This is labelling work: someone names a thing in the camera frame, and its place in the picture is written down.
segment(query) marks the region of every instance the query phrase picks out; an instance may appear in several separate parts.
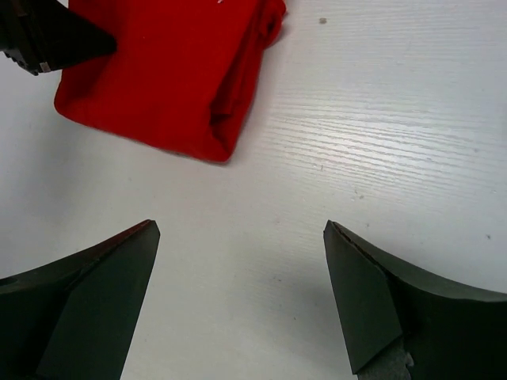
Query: red cloth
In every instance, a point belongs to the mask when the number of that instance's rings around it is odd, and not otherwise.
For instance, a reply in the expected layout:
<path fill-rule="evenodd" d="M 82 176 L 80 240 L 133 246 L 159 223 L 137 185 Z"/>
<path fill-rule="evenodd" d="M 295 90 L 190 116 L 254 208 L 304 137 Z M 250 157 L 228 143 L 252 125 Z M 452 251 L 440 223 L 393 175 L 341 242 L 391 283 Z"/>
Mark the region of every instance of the red cloth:
<path fill-rule="evenodd" d="M 66 69 L 63 116 L 143 143 L 225 162 L 252 101 L 283 0 L 70 0 L 118 51 Z"/>

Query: tabletop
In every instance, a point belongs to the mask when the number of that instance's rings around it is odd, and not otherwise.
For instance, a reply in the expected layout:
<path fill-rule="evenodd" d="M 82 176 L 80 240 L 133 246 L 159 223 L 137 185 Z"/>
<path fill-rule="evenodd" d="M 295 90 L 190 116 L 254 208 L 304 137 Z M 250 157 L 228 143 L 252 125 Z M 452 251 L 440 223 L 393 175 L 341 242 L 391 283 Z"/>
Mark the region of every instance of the tabletop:
<path fill-rule="evenodd" d="M 123 380 L 354 378 L 333 219 L 507 292 L 507 5 L 288 0 L 228 165 L 58 116 L 58 74 L 0 59 L 0 278 L 143 219 L 162 240 Z"/>

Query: red fabric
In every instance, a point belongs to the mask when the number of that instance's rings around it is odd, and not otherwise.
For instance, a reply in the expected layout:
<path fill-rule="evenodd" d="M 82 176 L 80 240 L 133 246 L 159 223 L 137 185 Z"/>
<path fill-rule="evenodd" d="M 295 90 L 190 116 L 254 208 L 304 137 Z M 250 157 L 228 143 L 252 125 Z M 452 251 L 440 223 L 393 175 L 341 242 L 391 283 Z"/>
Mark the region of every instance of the red fabric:
<path fill-rule="evenodd" d="M 118 51 L 66 69 L 63 116 L 143 143 L 225 162 L 254 95 L 283 0 L 70 0 Z"/>

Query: white table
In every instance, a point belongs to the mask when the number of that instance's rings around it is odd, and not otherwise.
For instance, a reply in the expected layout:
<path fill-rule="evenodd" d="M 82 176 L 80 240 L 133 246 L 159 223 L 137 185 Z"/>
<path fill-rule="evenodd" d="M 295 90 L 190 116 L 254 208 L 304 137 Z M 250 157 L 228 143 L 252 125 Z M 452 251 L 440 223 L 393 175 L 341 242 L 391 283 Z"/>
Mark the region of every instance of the white table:
<path fill-rule="evenodd" d="M 354 378 L 327 219 L 507 292 L 505 2 L 288 6 L 223 167 L 66 121 L 58 74 L 0 59 L 0 278 L 162 231 L 124 380 Z"/>

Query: robotic arm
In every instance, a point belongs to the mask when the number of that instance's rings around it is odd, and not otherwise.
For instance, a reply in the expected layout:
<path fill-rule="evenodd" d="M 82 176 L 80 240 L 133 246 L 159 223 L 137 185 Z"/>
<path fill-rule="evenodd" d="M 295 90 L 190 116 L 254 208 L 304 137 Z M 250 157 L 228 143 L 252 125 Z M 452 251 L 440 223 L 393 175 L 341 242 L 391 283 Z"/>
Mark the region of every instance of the robotic arm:
<path fill-rule="evenodd" d="M 116 41 L 57 0 L 0 0 L 0 51 L 38 75 L 112 54 Z"/>

